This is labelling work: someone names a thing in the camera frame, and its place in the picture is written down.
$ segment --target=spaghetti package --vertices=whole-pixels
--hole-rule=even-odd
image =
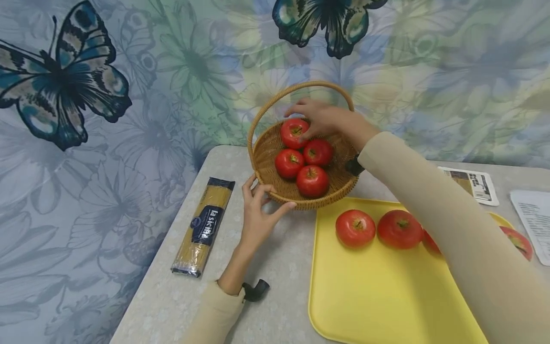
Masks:
[[[216,239],[235,182],[210,178],[185,233],[172,272],[200,277]]]

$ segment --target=white table surface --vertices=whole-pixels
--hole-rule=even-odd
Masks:
[[[510,191],[523,189],[550,192],[549,170],[457,162],[434,163],[489,173],[497,189],[500,206],[483,207],[505,217],[523,234],[525,229],[510,202]],[[240,186],[251,174],[246,148],[218,146],[210,152],[111,343],[179,342],[199,306],[199,298],[206,283],[219,278],[239,240],[243,224]],[[170,267],[209,177],[236,181],[210,258],[200,279],[173,275]],[[396,200],[368,172],[361,174],[350,196]],[[255,285],[262,278],[271,285],[271,289],[261,302],[247,303],[235,329],[229,334],[227,344],[332,343],[315,332],[307,315],[315,215],[315,211],[295,211],[285,216],[258,252],[246,280]],[[550,281],[550,267],[540,264],[536,257],[531,264]]]

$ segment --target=fabric backdrop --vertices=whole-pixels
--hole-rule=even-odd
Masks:
[[[546,0],[77,3],[0,3],[0,343],[107,343],[208,151],[295,83],[429,159],[550,168]],[[342,104],[258,130],[303,96]]]

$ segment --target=paper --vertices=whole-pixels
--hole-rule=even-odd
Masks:
[[[514,190],[510,193],[510,199],[538,259],[542,265],[550,266],[550,193]]]
[[[492,206],[500,205],[493,181],[488,173],[442,166],[439,166],[439,169],[472,195],[478,203]]]

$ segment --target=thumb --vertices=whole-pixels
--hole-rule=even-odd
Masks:
[[[286,202],[282,206],[280,206],[279,209],[277,209],[276,212],[271,214],[271,217],[275,220],[275,223],[277,223],[284,214],[288,213],[290,210],[294,209],[296,207],[296,203],[294,202]]]
[[[317,131],[310,127],[306,132],[300,135],[300,137],[298,138],[298,141],[300,142],[308,141],[316,134],[317,134]]]

